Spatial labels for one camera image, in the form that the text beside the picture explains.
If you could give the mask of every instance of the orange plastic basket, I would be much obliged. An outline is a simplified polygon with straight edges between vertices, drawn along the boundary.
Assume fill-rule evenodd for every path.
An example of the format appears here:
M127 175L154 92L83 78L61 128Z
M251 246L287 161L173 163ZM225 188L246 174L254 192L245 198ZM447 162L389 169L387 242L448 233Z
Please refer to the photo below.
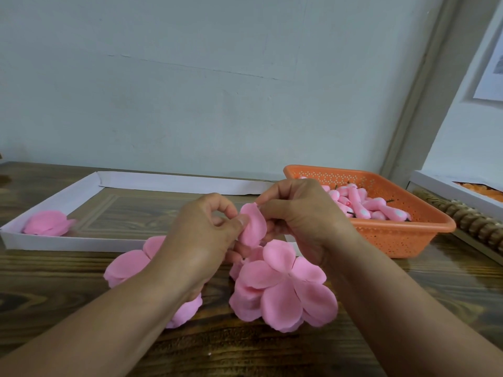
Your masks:
M283 172L287 178L314 178L332 189L352 182L365 188L369 197L394 200L389 205L409 212L412 222L350 219L363 237L391 258L415 257L437 233L456 229L456 222L448 215L372 172L308 165L287 165Z

